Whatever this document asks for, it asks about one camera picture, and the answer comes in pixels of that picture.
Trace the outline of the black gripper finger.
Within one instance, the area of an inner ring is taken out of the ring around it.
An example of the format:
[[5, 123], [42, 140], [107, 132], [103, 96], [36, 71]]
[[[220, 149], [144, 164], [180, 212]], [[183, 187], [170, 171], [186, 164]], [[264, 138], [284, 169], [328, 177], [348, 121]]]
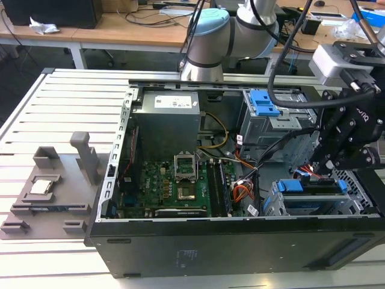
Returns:
[[367, 148], [371, 143], [365, 145], [346, 144], [347, 137], [351, 131], [347, 126], [347, 112], [344, 114], [337, 127], [341, 131], [341, 143], [337, 155], [333, 158], [334, 167], [332, 170], [353, 170], [364, 167], [371, 167], [376, 164], [378, 160], [378, 154], [374, 152], [373, 149]]
[[336, 107], [323, 108], [319, 112], [319, 134], [311, 156], [311, 163], [317, 175], [328, 175], [334, 167], [333, 158], [337, 155], [341, 143], [341, 131], [337, 126], [346, 110], [346, 105], [339, 104]]

